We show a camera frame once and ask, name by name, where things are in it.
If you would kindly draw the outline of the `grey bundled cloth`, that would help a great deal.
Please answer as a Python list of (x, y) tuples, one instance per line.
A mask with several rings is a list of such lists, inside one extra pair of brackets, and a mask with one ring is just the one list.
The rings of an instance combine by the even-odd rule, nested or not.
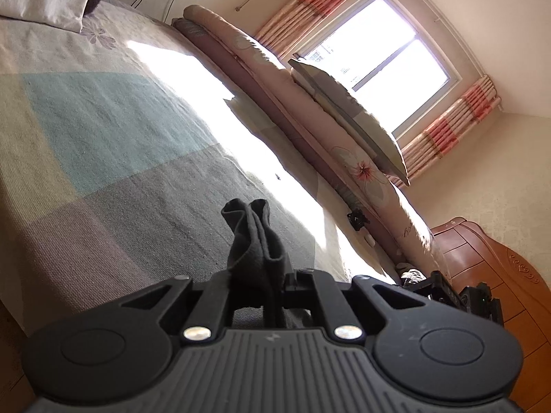
[(409, 286), (421, 283), (427, 277), (417, 268), (410, 268), (401, 273), (402, 286)]

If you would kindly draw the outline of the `black hair claw clip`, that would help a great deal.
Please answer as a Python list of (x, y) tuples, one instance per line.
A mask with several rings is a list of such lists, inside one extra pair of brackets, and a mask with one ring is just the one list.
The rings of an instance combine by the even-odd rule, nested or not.
[(355, 231), (360, 231), (370, 224), (362, 209), (354, 209), (346, 215), (349, 224)]

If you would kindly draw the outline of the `dark grey sweatpants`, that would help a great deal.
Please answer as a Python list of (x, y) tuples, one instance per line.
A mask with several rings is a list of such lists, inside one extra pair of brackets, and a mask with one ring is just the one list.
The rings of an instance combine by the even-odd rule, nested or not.
[(238, 323), (268, 329), (292, 328), (293, 318), (282, 307), (289, 255), (270, 223), (270, 205), (257, 199), (227, 202), (221, 215), (233, 233), (227, 259), (229, 287)]

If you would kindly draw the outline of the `orange wooden headboard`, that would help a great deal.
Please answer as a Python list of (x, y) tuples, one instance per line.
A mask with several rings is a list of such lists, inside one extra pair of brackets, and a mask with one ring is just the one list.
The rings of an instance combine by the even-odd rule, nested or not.
[(433, 229), (456, 291), (485, 283), (501, 301), (504, 327), (519, 341), (523, 367), (511, 398), (526, 412), (550, 410), (550, 289), (522, 255), (456, 217)]

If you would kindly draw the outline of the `white earbud case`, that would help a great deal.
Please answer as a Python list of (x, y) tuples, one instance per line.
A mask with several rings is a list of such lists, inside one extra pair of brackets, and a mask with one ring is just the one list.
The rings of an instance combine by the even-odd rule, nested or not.
[(375, 242), (374, 238), (371, 235), (367, 235), (365, 237), (365, 239), (372, 247), (374, 247), (374, 245), (376, 245), (376, 242)]

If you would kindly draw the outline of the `pink floral folded quilt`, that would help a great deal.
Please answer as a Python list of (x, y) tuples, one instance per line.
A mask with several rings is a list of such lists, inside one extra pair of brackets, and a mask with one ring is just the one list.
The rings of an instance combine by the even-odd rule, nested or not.
[(270, 117), (350, 209), (362, 212), (391, 261), (410, 263), (425, 275), (449, 274), (433, 233), (379, 161), (294, 81), (274, 54), (199, 5), (187, 7), (172, 25)]

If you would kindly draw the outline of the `grey floral pillow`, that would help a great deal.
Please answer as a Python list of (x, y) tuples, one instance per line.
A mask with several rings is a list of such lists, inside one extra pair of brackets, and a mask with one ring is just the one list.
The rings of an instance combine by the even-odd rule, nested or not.
[(355, 99), (351, 92), (328, 72), (290, 59), (293, 79), (315, 99), (387, 175), (410, 185), (403, 154), (394, 136)]

